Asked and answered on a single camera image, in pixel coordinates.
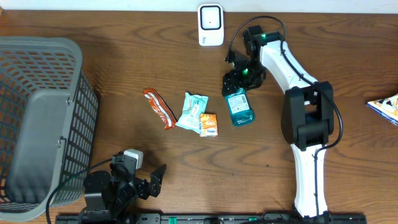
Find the yellow tissue pack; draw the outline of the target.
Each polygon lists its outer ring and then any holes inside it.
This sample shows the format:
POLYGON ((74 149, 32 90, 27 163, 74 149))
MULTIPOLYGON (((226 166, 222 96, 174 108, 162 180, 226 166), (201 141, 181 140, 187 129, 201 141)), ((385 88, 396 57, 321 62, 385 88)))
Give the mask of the yellow tissue pack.
POLYGON ((369 101, 366 106, 397 126, 397 94, 388 98, 369 101))

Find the teal wet wipes pack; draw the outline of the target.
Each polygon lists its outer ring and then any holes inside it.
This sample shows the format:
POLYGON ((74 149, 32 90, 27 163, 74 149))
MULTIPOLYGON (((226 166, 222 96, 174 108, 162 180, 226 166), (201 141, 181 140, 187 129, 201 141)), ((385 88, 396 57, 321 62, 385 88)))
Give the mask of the teal wet wipes pack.
POLYGON ((209 98, 207 96, 191 95, 189 92, 186 92, 182 115, 178 119, 176 126, 192 130, 199 134, 199 116, 205 112, 208 99, 209 98))

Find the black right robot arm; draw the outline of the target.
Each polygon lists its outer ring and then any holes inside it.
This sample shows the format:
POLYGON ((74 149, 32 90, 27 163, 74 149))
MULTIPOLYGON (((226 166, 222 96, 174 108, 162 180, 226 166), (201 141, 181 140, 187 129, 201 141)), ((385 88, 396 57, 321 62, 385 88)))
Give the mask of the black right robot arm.
POLYGON ((334 130, 333 88, 318 82, 290 53, 278 31, 264 32, 252 26, 243 32, 246 54, 229 50, 226 61, 233 69, 223 77, 224 96, 235 126, 249 124, 254 113, 246 97, 259 88, 270 72, 284 94, 281 129, 295 159, 295 210, 303 219, 328 211, 323 170, 329 136, 334 130))

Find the orange small tissue packet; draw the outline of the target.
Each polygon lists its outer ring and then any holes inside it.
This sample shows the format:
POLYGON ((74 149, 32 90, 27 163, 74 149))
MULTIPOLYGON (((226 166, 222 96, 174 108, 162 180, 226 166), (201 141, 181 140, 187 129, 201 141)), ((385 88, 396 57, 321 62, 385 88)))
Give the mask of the orange small tissue packet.
POLYGON ((218 123, 215 114, 203 113, 199 116, 200 137, 215 137, 218 135, 218 123))

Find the orange snack bar wrapper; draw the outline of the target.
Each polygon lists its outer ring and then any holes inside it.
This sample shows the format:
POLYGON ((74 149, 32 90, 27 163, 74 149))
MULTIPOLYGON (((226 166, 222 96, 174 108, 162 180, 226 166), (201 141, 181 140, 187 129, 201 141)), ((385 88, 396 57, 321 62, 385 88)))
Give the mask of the orange snack bar wrapper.
POLYGON ((148 99, 149 104, 165 124, 165 129, 174 128, 177 124, 174 114, 163 98, 153 88, 145 89, 143 95, 148 99))

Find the blue mouthwash bottle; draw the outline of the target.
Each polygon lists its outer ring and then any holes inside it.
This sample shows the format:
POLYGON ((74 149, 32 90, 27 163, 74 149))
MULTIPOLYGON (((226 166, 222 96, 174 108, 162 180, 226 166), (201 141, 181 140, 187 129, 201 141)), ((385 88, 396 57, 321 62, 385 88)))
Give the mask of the blue mouthwash bottle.
POLYGON ((225 100, 234 126, 244 126, 255 120, 244 88, 239 88, 236 93, 225 96, 225 100))

